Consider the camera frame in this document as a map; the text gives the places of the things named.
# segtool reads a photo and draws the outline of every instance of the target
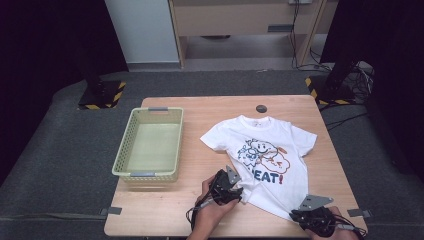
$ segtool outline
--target black mat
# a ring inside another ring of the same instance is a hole
[[[31,213],[98,214],[110,206],[117,178],[111,168],[128,116],[146,97],[309,94],[307,72],[116,73],[105,80],[126,82],[113,109],[78,110],[85,82],[59,91],[0,189],[0,215]],[[362,106],[323,112],[325,122],[363,113]],[[402,175],[367,117],[330,131],[352,190],[367,219],[368,239],[424,239],[423,184]],[[103,220],[0,220],[0,239],[108,239]]]

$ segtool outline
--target green basket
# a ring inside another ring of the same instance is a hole
[[[112,173],[126,182],[175,182],[183,129],[182,108],[131,111]]]

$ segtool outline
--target basket handle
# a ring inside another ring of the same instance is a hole
[[[154,172],[133,172],[130,173],[130,177],[156,177]]]
[[[149,107],[147,108],[149,111],[158,111],[158,112],[166,112],[168,111],[168,107]]]

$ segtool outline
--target human arm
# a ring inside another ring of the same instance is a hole
[[[213,181],[214,177],[215,175],[202,182],[202,194],[197,198],[196,204],[208,193],[209,184]],[[194,229],[187,239],[208,239],[221,219],[230,212],[237,203],[238,199],[234,199],[225,205],[218,205],[212,200],[205,207],[198,210]]]

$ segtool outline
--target yellow and black tape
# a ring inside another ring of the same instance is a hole
[[[306,86],[309,89],[309,92],[311,93],[311,96],[315,99],[315,102],[317,104],[355,104],[355,100],[352,99],[321,99],[320,96],[318,96],[318,91],[315,89],[315,87],[312,84],[312,80],[310,78],[305,79]]]
[[[113,101],[111,103],[106,104],[86,104],[86,105],[79,105],[79,109],[102,109],[102,108],[115,108],[116,105],[118,105],[119,99],[121,99],[122,92],[124,91],[125,82],[121,82],[118,89],[116,90],[116,94],[113,98]]]

